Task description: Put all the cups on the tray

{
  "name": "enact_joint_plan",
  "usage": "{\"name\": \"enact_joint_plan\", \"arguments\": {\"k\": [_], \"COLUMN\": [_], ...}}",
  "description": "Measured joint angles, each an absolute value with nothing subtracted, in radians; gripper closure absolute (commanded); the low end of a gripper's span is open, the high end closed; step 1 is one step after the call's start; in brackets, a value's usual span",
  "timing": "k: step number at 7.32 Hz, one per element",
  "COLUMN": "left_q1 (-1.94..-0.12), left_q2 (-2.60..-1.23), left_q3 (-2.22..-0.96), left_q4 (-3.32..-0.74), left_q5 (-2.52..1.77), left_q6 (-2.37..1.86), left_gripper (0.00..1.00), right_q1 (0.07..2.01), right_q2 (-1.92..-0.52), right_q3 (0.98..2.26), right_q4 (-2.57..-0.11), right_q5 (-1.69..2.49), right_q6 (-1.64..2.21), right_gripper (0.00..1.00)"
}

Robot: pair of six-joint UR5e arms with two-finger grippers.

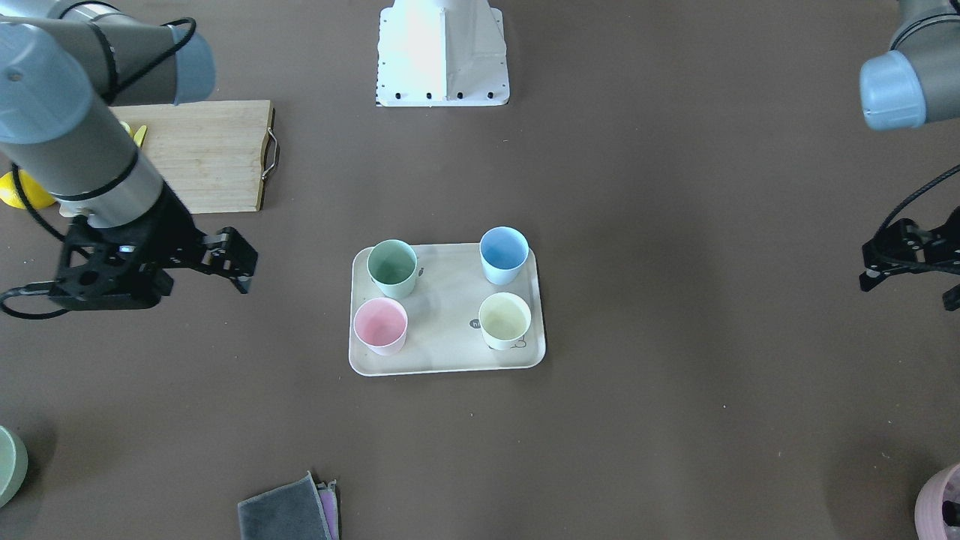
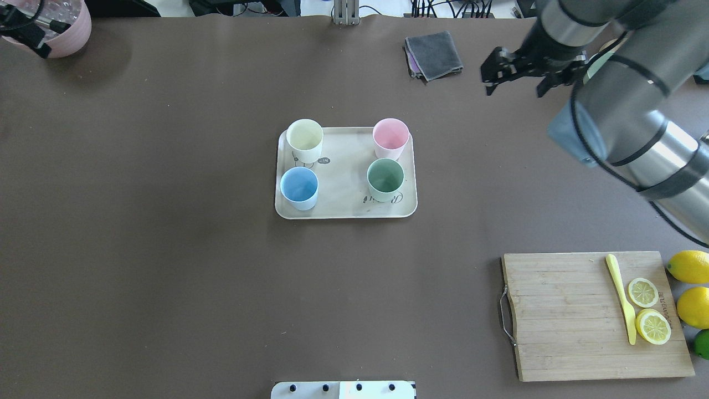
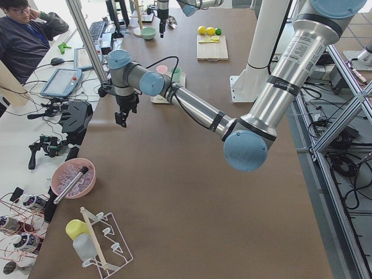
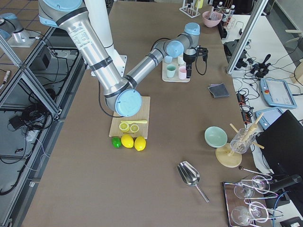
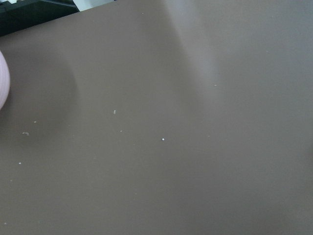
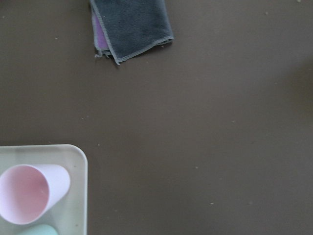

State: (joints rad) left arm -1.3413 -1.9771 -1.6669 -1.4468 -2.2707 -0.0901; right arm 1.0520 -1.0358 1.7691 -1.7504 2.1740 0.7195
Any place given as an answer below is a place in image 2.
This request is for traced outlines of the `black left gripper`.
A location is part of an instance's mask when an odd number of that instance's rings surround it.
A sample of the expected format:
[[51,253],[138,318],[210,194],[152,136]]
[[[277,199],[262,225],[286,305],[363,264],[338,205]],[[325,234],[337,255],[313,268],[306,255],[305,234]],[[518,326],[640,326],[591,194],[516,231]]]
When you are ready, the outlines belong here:
[[44,43],[44,31],[35,24],[42,10],[43,6],[38,6],[35,13],[27,16],[21,8],[1,6],[1,35],[12,38],[46,59],[50,55],[51,48]]

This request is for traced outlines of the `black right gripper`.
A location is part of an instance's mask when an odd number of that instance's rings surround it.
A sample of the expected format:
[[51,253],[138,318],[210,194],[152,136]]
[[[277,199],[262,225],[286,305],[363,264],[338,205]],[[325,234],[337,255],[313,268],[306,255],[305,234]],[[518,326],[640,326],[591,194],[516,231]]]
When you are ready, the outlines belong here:
[[542,80],[535,90],[542,98],[552,88],[574,84],[583,74],[586,59],[584,46],[570,47],[532,35],[514,52],[494,48],[480,67],[481,81],[486,95],[491,96],[500,84],[537,76]]

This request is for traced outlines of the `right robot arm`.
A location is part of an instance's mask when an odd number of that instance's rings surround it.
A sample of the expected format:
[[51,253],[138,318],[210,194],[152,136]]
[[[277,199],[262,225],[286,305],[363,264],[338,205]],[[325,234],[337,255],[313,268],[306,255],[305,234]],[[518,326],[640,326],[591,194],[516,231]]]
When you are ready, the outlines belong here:
[[659,111],[689,78],[707,78],[706,1],[550,1],[521,47],[494,48],[480,71],[487,94],[522,76],[542,78],[540,98],[573,85],[549,135],[707,246],[707,143]]

